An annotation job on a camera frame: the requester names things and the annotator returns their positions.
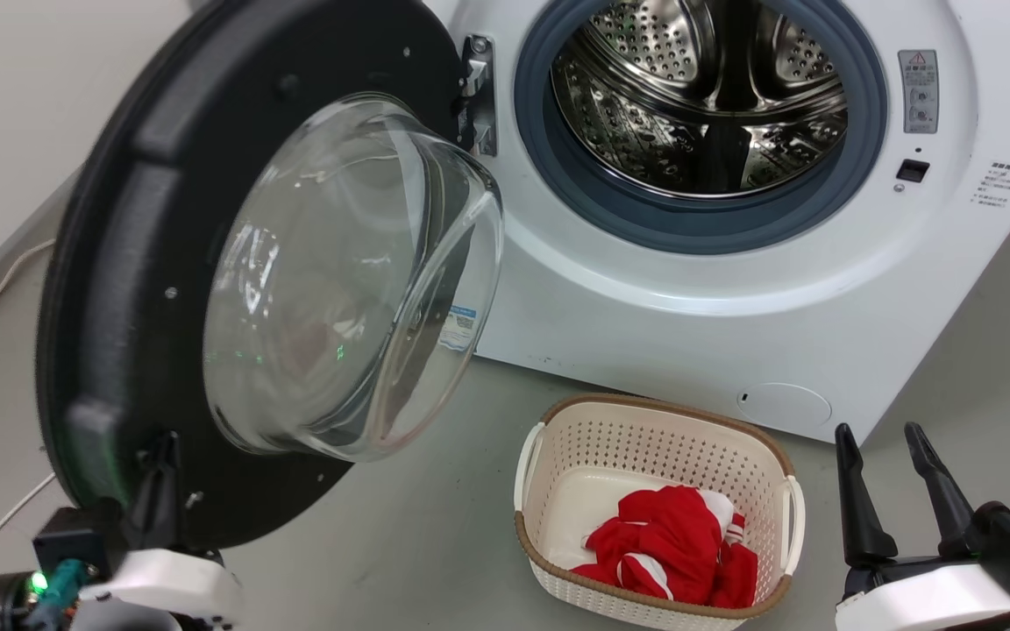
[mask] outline clothes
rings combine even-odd
[[[597,562],[573,571],[659,599],[722,608],[754,602],[758,555],[741,544],[745,520],[712,491],[666,487],[618,502],[587,536]]]

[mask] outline gray floor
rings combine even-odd
[[[0,515],[48,471],[31,366],[41,264],[0,299]],[[544,595],[510,515],[522,437],[581,390],[475,362],[420,441],[356,467],[300,519],[225,552],[247,589],[245,628],[625,628]],[[863,449],[883,524],[903,554],[929,554],[937,532],[901,438],[910,420],[926,428],[974,506],[1010,504],[1010,239]],[[833,450],[779,438],[806,493],[806,552],[786,602],[744,628],[828,630],[845,570]],[[60,489],[45,490],[0,534],[0,572],[32,567],[28,538],[65,503]]]

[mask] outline open washing machine door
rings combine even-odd
[[[496,184],[449,141],[464,70],[403,0],[221,1],[165,44],[44,287],[38,408],[77,504],[131,506],[164,444],[177,543],[236,546],[420,434],[501,260]]]

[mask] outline basket handle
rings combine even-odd
[[[532,430],[528,431],[528,438],[524,439],[524,447],[521,447],[521,459],[516,463],[516,479],[513,480],[513,509],[521,511],[524,508],[525,496],[528,495],[528,467],[532,466],[536,454],[540,452],[540,444],[536,439],[540,438],[540,432],[544,429],[544,423],[538,422]]]
[[[782,503],[782,523],[789,523],[790,510],[794,512],[794,527],[789,532],[782,529],[782,573],[794,575],[801,561],[801,544],[805,542],[805,495],[796,477],[786,476],[786,501]]]

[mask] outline brown basket rim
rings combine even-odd
[[[718,424],[718,426],[726,428],[732,428],[733,430],[742,432],[742,434],[750,435],[754,439],[758,439],[759,442],[766,444],[766,446],[770,448],[770,451],[774,452],[775,458],[778,458],[778,462],[782,466],[782,472],[785,472],[786,476],[794,475],[794,464],[790,462],[789,455],[786,455],[786,451],[783,451],[778,442],[775,441],[774,438],[771,438],[769,434],[766,434],[765,431],[752,426],[752,424],[744,423],[740,420],[730,419],[722,415],[715,415],[714,413],[707,412],[705,410],[687,408],[684,407],[684,405],[665,403],[653,399],[642,399],[639,396],[600,395],[600,393],[590,393],[590,395],[575,395],[562,400],[553,405],[548,412],[544,413],[540,422],[549,424],[550,421],[559,415],[559,413],[572,407],[572,405],[577,405],[579,403],[614,403],[628,405],[633,408],[645,408],[661,412],[673,412],[677,415],[690,416],[690,418]],[[752,607],[748,608],[712,608],[706,606],[693,606],[693,604],[688,603],[666,601],[654,598],[653,596],[638,595],[638,593],[624,590],[624,588],[615,588],[613,585],[599,583],[593,579],[587,579],[585,575],[575,574],[575,572],[567,570],[565,567],[557,566],[552,562],[548,561],[548,559],[545,559],[544,555],[540,554],[540,552],[536,550],[536,546],[533,546],[532,542],[529,540],[528,531],[524,526],[524,513],[516,511],[513,515],[513,521],[516,525],[517,539],[521,542],[521,548],[524,548],[524,554],[527,554],[528,558],[532,560],[533,563],[536,563],[538,568],[548,572],[548,574],[551,574],[557,579],[567,581],[568,583],[579,585],[581,588],[588,588],[588,590],[600,592],[602,595],[613,596],[616,599],[640,604],[645,607],[661,608],[662,610],[676,612],[677,614],[699,615],[705,616],[705,618],[717,618],[722,620],[749,620],[758,618],[758,616],[766,614],[771,610],[771,608],[777,607],[778,603],[781,603],[781,600],[786,596],[786,592],[789,591],[790,583],[793,582],[793,577],[791,577],[790,574],[783,574],[781,580],[778,582],[777,587],[774,588],[774,592],[771,592],[766,599],[763,599],[761,602],[758,602]]]

